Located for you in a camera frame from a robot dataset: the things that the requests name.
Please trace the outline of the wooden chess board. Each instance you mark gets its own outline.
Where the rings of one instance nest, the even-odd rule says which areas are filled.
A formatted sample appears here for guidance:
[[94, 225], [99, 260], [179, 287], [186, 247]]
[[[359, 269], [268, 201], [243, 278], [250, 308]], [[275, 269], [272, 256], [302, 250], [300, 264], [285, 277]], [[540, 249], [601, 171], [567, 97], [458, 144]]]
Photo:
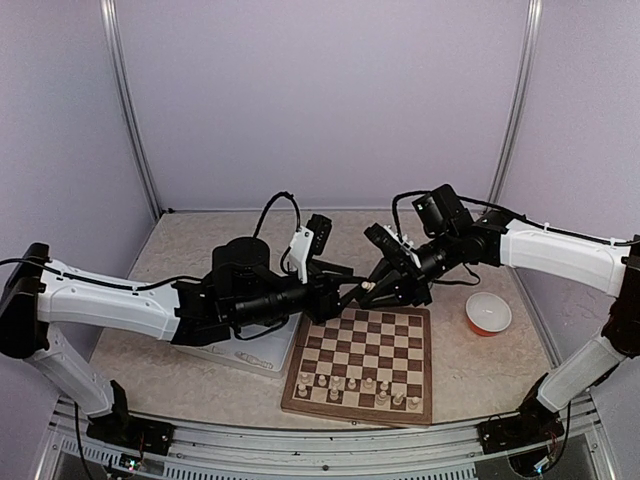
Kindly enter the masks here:
[[[426, 308], [400, 307], [363, 310], [355, 304], [339, 318], [314, 324], [302, 317], [293, 346], [289, 371], [281, 398], [285, 412], [331, 420], [355, 421], [384, 426], [429, 426], [432, 407], [431, 318]], [[318, 385], [325, 375], [326, 387]], [[343, 379], [339, 400], [329, 399], [333, 376]], [[359, 381], [357, 391], [347, 381]], [[371, 391], [366, 378], [374, 380]], [[376, 403], [380, 383], [389, 382], [386, 405]], [[297, 385], [307, 386], [308, 396], [297, 396]], [[393, 396], [402, 392], [400, 406]], [[407, 399], [417, 396], [420, 406], [411, 410]]]

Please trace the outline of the white plastic divided tray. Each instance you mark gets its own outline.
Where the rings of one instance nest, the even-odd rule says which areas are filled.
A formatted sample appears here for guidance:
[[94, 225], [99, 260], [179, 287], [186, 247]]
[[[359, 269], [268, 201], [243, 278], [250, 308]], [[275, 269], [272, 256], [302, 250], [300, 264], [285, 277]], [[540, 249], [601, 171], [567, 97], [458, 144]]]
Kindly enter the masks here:
[[175, 346], [175, 349], [210, 362], [278, 379], [285, 374], [300, 318], [300, 313], [291, 315], [279, 330], [253, 340], [231, 338], [201, 347]]

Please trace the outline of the white knight piece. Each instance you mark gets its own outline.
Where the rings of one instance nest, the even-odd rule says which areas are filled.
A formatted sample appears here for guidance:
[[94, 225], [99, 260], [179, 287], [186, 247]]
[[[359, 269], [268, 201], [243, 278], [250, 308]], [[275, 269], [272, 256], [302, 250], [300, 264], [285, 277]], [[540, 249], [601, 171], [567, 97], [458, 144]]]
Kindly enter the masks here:
[[394, 406], [400, 406], [404, 401], [404, 394], [402, 392], [396, 393], [392, 398], [392, 404]]

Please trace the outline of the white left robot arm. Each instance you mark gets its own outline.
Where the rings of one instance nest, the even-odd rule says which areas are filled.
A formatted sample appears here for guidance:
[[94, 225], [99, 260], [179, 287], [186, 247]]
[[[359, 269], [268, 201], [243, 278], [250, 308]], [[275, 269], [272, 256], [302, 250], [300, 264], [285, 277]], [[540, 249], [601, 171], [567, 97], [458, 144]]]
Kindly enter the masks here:
[[266, 261], [223, 254], [203, 278], [156, 283], [82, 273], [34, 243], [19, 258], [1, 295], [1, 352], [23, 360], [64, 393], [88, 418], [89, 437], [166, 454], [174, 427], [132, 415], [124, 388], [95, 371], [70, 345], [59, 323], [131, 331], [176, 346], [203, 347], [235, 339], [260, 325], [269, 335], [298, 313], [316, 323], [338, 317], [366, 289], [352, 269], [310, 260], [280, 276]]

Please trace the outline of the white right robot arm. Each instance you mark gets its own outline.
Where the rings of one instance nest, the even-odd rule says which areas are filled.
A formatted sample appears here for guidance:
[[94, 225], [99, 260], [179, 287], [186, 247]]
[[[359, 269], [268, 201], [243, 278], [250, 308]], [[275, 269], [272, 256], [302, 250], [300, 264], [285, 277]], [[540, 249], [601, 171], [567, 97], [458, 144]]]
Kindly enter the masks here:
[[429, 241], [414, 247], [386, 226], [366, 237], [382, 252], [359, 297], [363, 309], [427, 305], [430, 286], [463, 264], [524, 268], [585, 284], [614, 302], [601, 332], [529, 390], [515, 415], [479, 424], [484, 453], [520, 448], [562, 435], [560, 412], [586, 389], [603, 382], [639, 354], [639, 242], [588, 239], [531, 225], [491, 210], [478, 220], [468, 212], [420, 217]]

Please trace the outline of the orange white bowl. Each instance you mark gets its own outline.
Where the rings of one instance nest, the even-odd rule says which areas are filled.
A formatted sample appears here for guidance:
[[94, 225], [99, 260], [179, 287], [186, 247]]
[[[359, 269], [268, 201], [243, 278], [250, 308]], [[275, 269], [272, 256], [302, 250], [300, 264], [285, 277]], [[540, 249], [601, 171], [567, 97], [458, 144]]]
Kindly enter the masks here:
[[512, 323], [512, 311], [499, 296], [489, 292], [471, 295], [465, 304], [469, 328], [477, 335], [491, 337], [505, 331]]

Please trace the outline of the front aluminium rail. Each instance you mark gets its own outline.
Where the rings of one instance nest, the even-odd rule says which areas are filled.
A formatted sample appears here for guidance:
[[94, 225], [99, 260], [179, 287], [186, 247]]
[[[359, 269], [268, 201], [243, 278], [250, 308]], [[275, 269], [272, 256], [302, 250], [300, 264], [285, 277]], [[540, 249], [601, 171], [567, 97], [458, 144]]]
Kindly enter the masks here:
[[62, 397], [32, 479], [515, 479], [514, 463], [542, 443], [487, 454], [479, 419], [420, 428], [275, 429], [171, 419], [165, 455], [77, 434], [83, 417]]

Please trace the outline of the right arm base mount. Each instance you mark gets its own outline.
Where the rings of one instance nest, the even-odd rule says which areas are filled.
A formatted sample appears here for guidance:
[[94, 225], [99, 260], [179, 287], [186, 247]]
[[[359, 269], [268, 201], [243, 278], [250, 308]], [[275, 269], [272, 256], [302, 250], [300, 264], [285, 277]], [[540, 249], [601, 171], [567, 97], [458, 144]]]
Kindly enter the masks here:
[[483, 421], [477, 432], [483, 453], [493, 454], [562, 437], [565, 429], [558, 413], [518, 413]]

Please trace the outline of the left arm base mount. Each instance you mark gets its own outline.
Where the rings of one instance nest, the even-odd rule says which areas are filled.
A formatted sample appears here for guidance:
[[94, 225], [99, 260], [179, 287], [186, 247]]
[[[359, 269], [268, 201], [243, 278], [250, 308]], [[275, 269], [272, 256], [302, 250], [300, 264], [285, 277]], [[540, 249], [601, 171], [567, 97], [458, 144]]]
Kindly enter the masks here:
[[133, 416], [129, 413], [110, 413], [90, 417], [87, 435], [119, 447], [166, 456], [175, 427], [167, 422]]

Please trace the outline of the right aluminium frame post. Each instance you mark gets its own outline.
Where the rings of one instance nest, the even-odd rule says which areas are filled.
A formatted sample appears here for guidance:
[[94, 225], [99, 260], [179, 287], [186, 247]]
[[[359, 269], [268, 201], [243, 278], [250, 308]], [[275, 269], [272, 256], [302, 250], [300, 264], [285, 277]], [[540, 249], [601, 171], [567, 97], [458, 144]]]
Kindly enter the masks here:
[[503, 135], [498, 164], [494, 172], [488, 194], [490, 203], [497, 203], [504, 192], [509, 169], [513, 162], [514, 151], [521, 120], [524, 114], [529, 84], [534, 69], [537, 42], [542, 23], [543, 1], [530, 0], [525, 21], [522, 48], [518, 63], [516, 83]]

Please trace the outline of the aluminium frame post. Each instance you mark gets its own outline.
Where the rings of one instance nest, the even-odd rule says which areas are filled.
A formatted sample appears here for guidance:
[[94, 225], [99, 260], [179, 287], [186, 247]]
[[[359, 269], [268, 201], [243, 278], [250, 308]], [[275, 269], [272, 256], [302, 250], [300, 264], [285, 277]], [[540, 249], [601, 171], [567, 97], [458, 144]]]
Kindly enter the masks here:
[[157, 187], [153, 179], [153, 174], [151, 172], [151, 167], [146, 156], [140, 127], [136, 117], [133, 97], [128, 82], [116, 2], [113, 0], [101, 0], [100, 10], [107, 49], [115, 78], [117, 96], [124, 118], [126, 134], [133, 154], [134, 165], [141, 181], [143, 195], [150, 214], [154, 221], [157, 222], [163, 214], [163, 209]]
[[542, 23], [543, 1], [530, 0], [525, 21], [522, 48], [518, 63], [516, 83], [503, 135], [498, 164], [494, 172], [488, 194], [490, 203], [497, 203], [504, 192], [509, 169], [513, 162], [514, 151], [521, 120], [524, 114], [529, 84], [534, 69], [537, 42]]

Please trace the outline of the left aluminium frame post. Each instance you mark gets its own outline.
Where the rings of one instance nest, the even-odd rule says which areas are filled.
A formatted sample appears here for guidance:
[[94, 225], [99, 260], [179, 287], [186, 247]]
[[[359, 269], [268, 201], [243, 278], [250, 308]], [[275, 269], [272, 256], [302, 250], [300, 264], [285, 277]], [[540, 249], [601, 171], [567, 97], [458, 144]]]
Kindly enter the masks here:
[[157, 222], [163, 214], [163, 209], [157, 187], [153, 179], [153, 174], [151, 172], [151, 167], [146, 156], [140, 127], [136, 117], [133, 97], [128, 82], [116, 2], [113, 0], [101, 0], [100, 10], [107, 49], [115, 78], [117, 96], [124, 118], [126, 134], [133, 154], [134, 165], [141, 181], [143, 195], [150, 214], [154, 221]]

